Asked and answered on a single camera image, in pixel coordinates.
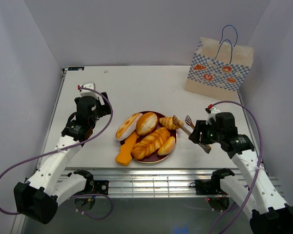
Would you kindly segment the small sugared oval bread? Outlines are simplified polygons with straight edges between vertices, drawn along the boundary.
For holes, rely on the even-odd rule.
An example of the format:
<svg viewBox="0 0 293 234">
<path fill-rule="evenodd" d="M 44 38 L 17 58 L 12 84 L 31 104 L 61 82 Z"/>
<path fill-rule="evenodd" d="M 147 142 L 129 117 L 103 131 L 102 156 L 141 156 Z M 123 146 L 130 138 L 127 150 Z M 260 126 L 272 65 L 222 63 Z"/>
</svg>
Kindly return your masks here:
<svg viewBox="0 0 293 234">
<path fill-rule="evenodd" d="M 170 136 L 164 144 L 158 149 L 157 154 L 159 156 L 169 155 L 175 148 L 176 139 L 173 136 Z"/>
</svg>

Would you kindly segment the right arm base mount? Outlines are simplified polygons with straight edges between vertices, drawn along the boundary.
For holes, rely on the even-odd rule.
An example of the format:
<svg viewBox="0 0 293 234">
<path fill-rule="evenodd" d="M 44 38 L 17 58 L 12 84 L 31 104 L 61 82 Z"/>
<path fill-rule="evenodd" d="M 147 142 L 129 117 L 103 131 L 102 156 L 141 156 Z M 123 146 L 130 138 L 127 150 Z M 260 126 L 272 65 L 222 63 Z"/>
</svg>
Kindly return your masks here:
<svg viewBox="0 0 293 234">
<path fill-rule="evenodd" d="M 189 184 L 190 188 L 195 189 L 196 195 L 206 195 L 210 207 L 217 211 L 225 211 L 229 208 L 230 200 L 228 194 L 217 190 L 211 180 L 196 179 Z"/>
</svg>

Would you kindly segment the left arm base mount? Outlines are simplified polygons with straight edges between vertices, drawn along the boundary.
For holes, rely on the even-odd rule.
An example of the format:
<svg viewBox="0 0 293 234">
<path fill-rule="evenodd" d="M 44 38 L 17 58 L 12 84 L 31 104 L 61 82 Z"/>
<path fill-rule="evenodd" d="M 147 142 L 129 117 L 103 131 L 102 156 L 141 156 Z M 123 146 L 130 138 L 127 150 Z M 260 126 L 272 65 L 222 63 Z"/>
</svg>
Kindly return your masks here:
<svg viewBox="0 0 293 234">
<path fill-rule="evenodd" d="M 102 194 L 108 195 L 108 187 L 109 181 L 108 180 L 94 180 L 92 182 L 86 183 L 85 189 L 77 192 L 75 195 L 87 195 L 87 194 Z M 89 211 L 91 210 L 94 205 L 96 197 L 86 197 L 86 198 L 74 198 L 74 205 L 77 209 L 82 211 Z"/>
</svg>

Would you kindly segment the metal tongs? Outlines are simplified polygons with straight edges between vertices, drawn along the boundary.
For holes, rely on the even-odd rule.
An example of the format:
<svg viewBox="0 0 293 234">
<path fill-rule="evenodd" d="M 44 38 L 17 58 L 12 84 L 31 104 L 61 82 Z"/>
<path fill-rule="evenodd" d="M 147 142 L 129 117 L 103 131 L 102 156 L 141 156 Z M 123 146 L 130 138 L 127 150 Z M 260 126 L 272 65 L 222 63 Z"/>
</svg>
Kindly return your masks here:
<svg viewBox="0 0 293 234">
<path fill-rule="evenodd" d="M 191 132 L 183 125 L 181 124 L 180 120 L 177 118 L 176 115 L 174 115 L 172 117 L 172 121 L 175 125 L 179 126 L 180 129 L 182 129 L 188 136 L 191 135 Z M 195 128 L 193 122 L 192 122 L 192 119 L 190 118 L 189 115 L 186 116 L 185 118 L 185 123 L 190 126 L 193 130 Z M 202 144 L 202 143 L 198 143 L 198 145 L 207 153 L 209 154 L 210 151 L 211 151 L 211 147 L 209 145 L 205 145 L 205 144 Z"/>
</svg>

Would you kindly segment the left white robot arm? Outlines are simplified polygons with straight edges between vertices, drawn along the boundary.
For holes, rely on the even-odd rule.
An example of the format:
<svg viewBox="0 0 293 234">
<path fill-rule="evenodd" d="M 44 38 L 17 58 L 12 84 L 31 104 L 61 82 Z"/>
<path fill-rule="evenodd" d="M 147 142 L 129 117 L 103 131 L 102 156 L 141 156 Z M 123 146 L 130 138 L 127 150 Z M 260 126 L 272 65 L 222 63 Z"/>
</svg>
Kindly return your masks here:
<svg viewBox="0 0 293 234">
<path fill-rule="evenodd" d="M 90 88 L 82 88 L 80 95 L 75 98 L 77 111 L 69 117 L 54 153 L 25 183 L 14 187 L 17 211 L 42 224 L 49 223 L 71 196 L 94 191 L 93 175 L 86 170 L 76 170 L 58 182 L 68 163 L 90 139 L 97 120 L 112 114 L 106 93 L 100 93 L 104 103 L 98 99 L 99 93 Z"/>
</svg>

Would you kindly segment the croissant ring bread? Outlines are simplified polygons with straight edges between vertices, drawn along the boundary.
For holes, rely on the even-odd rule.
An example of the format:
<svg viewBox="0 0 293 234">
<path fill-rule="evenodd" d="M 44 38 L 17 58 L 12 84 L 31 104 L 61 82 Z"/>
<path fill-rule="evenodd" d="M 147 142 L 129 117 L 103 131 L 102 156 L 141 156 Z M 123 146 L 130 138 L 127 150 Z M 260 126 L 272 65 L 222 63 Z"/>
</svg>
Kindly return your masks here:
<svg viewBox="0 0 293 234">
<path fill-rule="evenodd" d="M 177 130 L 180 129 L 179 125 L 174 124 L 172 117 L 162 117 L 159 118 L 159 123 L 167 128 L 168 130 Z"/>
</svg>

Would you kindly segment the orange toast slice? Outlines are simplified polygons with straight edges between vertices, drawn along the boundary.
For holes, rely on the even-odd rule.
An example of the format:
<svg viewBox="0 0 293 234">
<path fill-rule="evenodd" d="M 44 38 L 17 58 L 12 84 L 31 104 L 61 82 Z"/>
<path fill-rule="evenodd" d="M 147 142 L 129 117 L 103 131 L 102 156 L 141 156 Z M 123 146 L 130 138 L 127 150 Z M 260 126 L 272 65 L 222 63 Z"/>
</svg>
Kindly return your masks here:
<svg viewBox="0 0 293 234">
<path fill-rule="evenodd" d="M 115 158 L 116 163 L 128 166 L 132 160 L 131 152 L 133 150 L 134 145 L 136 144 L 139 135 L 134 131 L 125 139 L 124 144 L 120 147 L 120 152 Z"/>
</svg>

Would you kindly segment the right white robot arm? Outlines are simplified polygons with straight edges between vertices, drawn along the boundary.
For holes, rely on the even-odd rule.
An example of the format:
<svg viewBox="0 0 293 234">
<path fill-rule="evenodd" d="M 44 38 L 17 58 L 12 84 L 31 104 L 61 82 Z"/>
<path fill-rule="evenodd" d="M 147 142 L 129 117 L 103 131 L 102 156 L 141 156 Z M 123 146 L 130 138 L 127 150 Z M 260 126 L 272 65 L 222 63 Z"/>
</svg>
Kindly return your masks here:
<svg viewBox="0 0 293 234">
<path fill-rule="evenodd" d="M 238 167 L 246 185 L 228 168 L 216 170 L 206 182 L 196 181 L 199 193 L 228 194 L 242 208 L 254 234 L 293 234 L 293 206 L 274 187 L 246 135 L 238 133 L 232 113 L 217 108 L 198 120 L 189 139 L 200 145 L 218 143 Z"/>
</svg>

